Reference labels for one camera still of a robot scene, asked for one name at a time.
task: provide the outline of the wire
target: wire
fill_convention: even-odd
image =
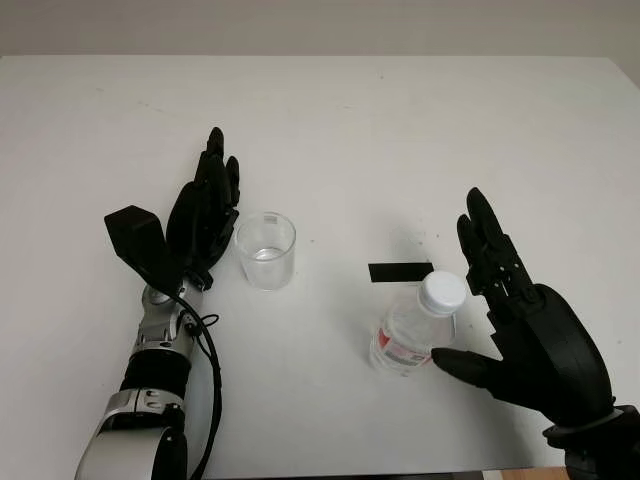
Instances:
[[[180,298],[178,295],[173,294],[169,295],[173,301],[178,303],[182,308],[184,308],[187,313],[193,318],[196,322],[196,326],[199,330],[199,333],[204,337],[204,340],[209,348],[209,352],[206,352],[204,346],[200,341],[200,335],[196,336],[196,341],[198,345],[202,349],[203,353],[209,359],[209,363],[211,364],[211,370],[213,373],[213,406],[211,409],[211,424],[209,425],[209,435],[207,437],[207,443],[204,446],[204,452],[202,452],[202,458],[200,462],[198,462],[198,466],[191,474],[190,480],[201,480],[202,475],[204,474],[204,469],[207,466],[207,462],[209,461],[209,456],[211,455],[211,450],[213,448],[213,440],[216,437],[216,433],[218,432],[218,427],[220,426],[220,418],[222,417],[222,377],[220,375],[220,363],[218,361],[218,354],[216,352],[216,347],[213,344],[213,339],[211,338],[211,334],[209,330],[207,330],[207,325],[204,323],[203,319],[200,318],[198,313],[194,310],[194,308],[189,305],[189,303]],[[217,314],[207,315],[204,318],[211,318],[215,316],[216,319],[211,322],[211,325],[216,323],[220,316]]]
[[[209,328],[210,326],[215,325],[216,323],[218,323],[218,320],[220,320],[220,315],[218,315],[217,313],[210,313],[209,315],[205,315],[204,317],[202,317],[200,320],[202,320],[204,322],[207,318],[214,318],[215,319],[212,322],[204,324],[205,327]]]

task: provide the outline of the clear drinking glass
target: clear drinking glass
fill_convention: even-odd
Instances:
[[[275,212],[251,215],[236,230],[234,243],[251,285],[276,290],[289,283],[296,229],[287,217]]]

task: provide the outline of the table surface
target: table surface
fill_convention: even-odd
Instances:
[[[465,195],[489,198],[535,281],[595,339],[619,403],[640,397],[640,92],[606,59],[5,57],[0,59],[2,478],[71,478],[118,388],[142,281],[103,216],[166,221],[212,126],[241,166],[243,215],[298,231],[292,283],[246,283],[234,253],[202,313],[221,320],[224,412],[209,477],[559,465],[541,415],[433,366],[373,370],[371,332],[401,288],[369,262],[466,273]],[[496,355],[482,299],[456,345]],[[208,427],[198,352],[190,464]]]

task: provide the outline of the white bottle cap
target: white bottle cap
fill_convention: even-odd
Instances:
[[[451,315],[467,298],[464,282],[453,273],[431,272],[419,287],[420,303],[435,315]]]

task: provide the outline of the robotic hand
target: robotic hand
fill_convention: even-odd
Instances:
[[[502,361],[449,348],[433,350],[435,364],[495,398],[540,411],[555,426],[543,435],[565,450],[573,480],[640,479],[640,415],[614,407],[604,361],[569,304],[533,284],[509,236],[477,188],[458,237],[469,263],[473,295],[485,297],[491,336]]]
[[[129,206],[105,217],[117,255],[147,282],[144,316],[120,391],[109,399],[76,480],[186,479],[183,403],[194,339],[213,371],[209,436],[191,479],[204,473],[222,395],[215,346],[194,305],[211,287],[209,269],[224,253],[238,217],[238,161],[230,157],[225,166],[223,155],[223,135],[214,128],[195,179],[184,186],[171,211],[166,242],[158,218],[141,208]]]

